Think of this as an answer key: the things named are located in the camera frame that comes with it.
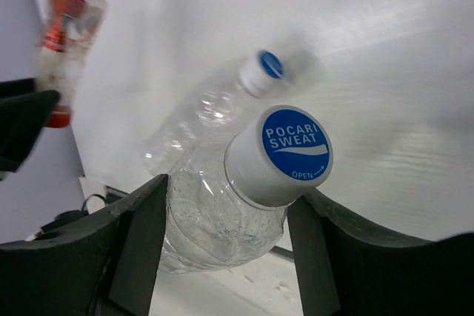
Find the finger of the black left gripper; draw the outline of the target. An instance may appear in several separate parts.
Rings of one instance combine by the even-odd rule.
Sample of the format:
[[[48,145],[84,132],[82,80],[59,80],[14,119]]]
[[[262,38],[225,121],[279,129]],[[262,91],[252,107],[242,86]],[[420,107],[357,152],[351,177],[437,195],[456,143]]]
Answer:
[[[60,94],[38,91],[34,78],[1,83],[1,178],[16,172],[31,153]]]

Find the clear bottle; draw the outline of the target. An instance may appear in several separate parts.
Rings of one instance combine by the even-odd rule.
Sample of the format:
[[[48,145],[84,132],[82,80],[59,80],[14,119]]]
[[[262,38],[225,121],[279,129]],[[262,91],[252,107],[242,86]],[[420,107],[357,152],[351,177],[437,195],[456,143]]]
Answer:
[[[175,106],[147,139],[144,167],[151,175],[166,172],[195,141],[225,131],[285,84],[281,58],[259,50],[218,68]]]
[[[266,109],[234,136],[196,144],[168,174],[159,269],[218,271],[260,258],[281,239],[289,206],[332,166],[326,130],[289,105]]]

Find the red cap red label bottle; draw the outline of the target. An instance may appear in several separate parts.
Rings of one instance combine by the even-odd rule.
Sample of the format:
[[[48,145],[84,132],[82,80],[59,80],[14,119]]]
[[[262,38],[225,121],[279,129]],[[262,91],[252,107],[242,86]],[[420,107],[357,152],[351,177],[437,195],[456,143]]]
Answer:
[[[106,13],[107,1],[46,1],[47,18],[36,56],[36,88],[59,93],[59,102],[47,126],[63,128],[71,122],[76,88]]]

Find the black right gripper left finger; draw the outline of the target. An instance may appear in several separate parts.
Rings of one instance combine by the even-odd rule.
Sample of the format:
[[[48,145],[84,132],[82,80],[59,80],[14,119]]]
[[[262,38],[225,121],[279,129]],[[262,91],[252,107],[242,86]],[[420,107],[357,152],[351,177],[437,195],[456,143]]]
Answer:
[[[148,315],[166,175],[34,241],[1,245],[2,315]]]

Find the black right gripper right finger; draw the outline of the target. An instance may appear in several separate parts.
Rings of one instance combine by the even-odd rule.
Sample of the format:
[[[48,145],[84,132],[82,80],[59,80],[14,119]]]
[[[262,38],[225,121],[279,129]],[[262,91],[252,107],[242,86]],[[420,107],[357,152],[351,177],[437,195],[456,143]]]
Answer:
[[[288,209],[305,315],[471,315],[473,234],[427,241],[319,191]]]

